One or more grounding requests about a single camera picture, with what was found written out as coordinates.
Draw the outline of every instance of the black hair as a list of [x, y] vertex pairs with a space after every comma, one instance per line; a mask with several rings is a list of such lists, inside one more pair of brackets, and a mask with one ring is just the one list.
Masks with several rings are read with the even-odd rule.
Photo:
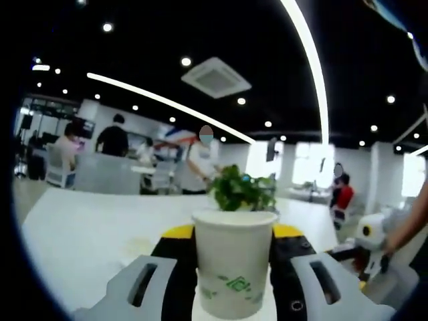
[[64, 135], [71, 136], [71, 135], [76, 135], [76, 133], [77, 133], [76, 125], [73, 124], [72, 122], [69, 122], [66, 125], [66, 129], [64, 130]]
[[121, 114], [116, 114], [113, 117], [113, 121], [114, 122], [118, 122], [119, 124], [124, 124], [125, 123], [125, 118]]
[[342, 183], [344, 183], [345, 185], [349, 185], [349, 181], [350, 181], [350, 176], [346, 173], [343, 173], [342, 176], [340, 176], [339, 178]]
[[153, 146], [153, 139], [151, 139], [150, 137], [147, 137], [146, 138], [146, 145], [149, 147]]

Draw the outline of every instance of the person in red shirt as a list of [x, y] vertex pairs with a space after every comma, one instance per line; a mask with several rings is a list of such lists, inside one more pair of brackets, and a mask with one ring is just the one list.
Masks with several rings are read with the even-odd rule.
[[339, 230], [345, 220], [344, 211], [348, 207], [350, 200], [354, 197], [354, 189], [349, 186], [350, 177], [343, 173], [338, 179], [338, 188], [340, 189], [336, 202], [333, 204], [334, 227]]

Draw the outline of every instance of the person in white shirt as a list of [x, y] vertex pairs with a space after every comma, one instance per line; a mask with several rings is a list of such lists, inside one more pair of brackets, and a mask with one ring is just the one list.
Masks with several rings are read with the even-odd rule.
[[136, 151], [138, 161], [144, 166], [153, 167], [156, 157], [154, 157], [153, 140], [146, 138], [146, 141], [140, 145]]
[[[65, 164], [66, 168], [72, 172], [76, 169], [76, 153], [77, 145], [75, 144], [76, 139], [76, 129], [72, 123], [67, 124], [66, 129], [64, 130], [64, 135], [59, 137], [55, 144], [62, 156], [62, 161]], [[76, 174], [70, 174], [67, 177], [66, 187], [70, 187], [74, 184], [74, 178]]]
[[201, 142], [199, 137], [190, 146], [186, 166], [181, 173], [181, 188], [184, 195], [203, 195], [207, 193], [208, 184], [215, 172], [221, 168], [215, 164], [208, 144]]

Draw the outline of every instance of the man in black shirt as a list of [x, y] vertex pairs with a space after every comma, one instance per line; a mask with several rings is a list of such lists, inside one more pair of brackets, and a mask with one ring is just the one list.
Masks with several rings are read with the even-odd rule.
[[95, 151], [102, 144], [102, 153], [112, 156], [124, 157], [128, 153], [128, 134], [123, 130], [125, 118], [116, 114], [113, 117], [113, 125], [104, 129], [99, 135]]

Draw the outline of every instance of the green plant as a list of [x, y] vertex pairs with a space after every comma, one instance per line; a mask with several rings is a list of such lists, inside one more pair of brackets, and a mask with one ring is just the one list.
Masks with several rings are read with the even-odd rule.
[[250, 177], [232, 165], [223, 168], [209, 190], [222, 211], [236, 211], [240, 207], [261, 211], [276, 203], [272, 190], [268, 189], [270, 186], [273, 186], [271, 179]]

